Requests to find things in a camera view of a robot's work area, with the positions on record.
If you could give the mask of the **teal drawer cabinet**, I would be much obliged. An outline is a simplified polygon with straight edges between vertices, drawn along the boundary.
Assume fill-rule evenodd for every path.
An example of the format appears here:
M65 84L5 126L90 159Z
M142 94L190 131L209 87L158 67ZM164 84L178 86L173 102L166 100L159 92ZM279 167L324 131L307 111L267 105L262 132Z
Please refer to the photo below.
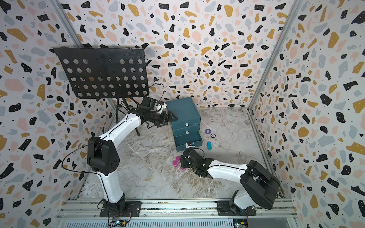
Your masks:
M189 141L192 141L195 147L202 146L201 115L193 99L186 97L168 101L166 104L167 110L177 117L176 121L171 122L176 151L184 151L186 149L185 144Z

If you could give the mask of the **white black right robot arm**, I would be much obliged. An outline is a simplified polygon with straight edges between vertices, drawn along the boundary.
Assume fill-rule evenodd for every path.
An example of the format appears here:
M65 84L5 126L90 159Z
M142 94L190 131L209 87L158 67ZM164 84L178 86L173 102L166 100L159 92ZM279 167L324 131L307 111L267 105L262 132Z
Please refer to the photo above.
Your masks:
M224 179L241 184L244 191L237 190L229 201L229 208L235 215L246 213L258 205L271 210L279 195L279 180L257 161L248 164L224 163L204 158L189 146L180 156L181 166L190 168L201 178Z

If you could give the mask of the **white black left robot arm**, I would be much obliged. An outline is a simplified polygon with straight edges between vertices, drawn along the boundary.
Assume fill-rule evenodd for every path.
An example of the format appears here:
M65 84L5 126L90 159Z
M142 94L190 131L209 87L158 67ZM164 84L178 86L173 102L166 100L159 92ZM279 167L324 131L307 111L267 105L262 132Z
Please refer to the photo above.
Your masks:
M159 128L178 120L172 111L138 111L132 109L120 122L99 137L92 136L87 145L87 164L100 179L104 199L116 204L122 200L122 191L117 175L120 158L117 147L125 138L144 122L152 123Z

